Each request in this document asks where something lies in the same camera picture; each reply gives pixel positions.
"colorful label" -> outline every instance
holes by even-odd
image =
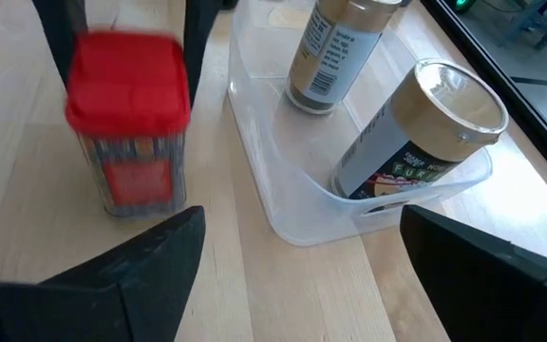
[[[388,101],[337,165],[342,195],[360,200],[421,187],[459,164],[437,159],[411,142],[390,109]]]
[[[457,164],[458,162],[443,161],[433,157],[413,142],[407,142],[351,193],[349,198],[369,199],[421,187],[437,181]]]
[[[168,160],[106,163],[103,169],[115,205],[145,205],[172,198]]]
[[[314,8],[292,64],[291,73],[298,72],[302,79],[295,86],[320,103],[343,100],[380,37],[381,33],[333,27]],[[305,69],[306,63],[312,67]]]

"wooden table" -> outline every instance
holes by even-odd
[[[87,3],[93,25],[182,28],[180,0]],[[208,232],[178,341],[447,340],[397,228],[311,248],[270,228],[225,97],[230,22],[211,34],[188,135],[189,204]],[[391,25],[416,57],[466,65],[420,2]],[[64,97],[31,3],[0,0],[0,280],[42,280],[154,223],[104,213]],[[546,161],[514,122],[490,153],[494,176],[440,210],[547,256]]]

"spice jar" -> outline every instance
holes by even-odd
[[[292,61],[287,94],[326,114],[341,102],[401,0],[318,0]]]
[[[118,31],[79,36],[66,119],[110,214],[182,208],[189,118],[182,48],[173,38]]]

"gold can lid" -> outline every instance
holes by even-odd
[[[417,62],[415,78],[425,96],[446,116],[476,135],[497,140],[509,122],[500,97],[477,75],[462,66],[439,60]]]

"red lid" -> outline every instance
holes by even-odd
[[[98,137],[162,137],[190,116],[182,48],[173,38],[97,31],[81,35],[69,75],[66,119]]]

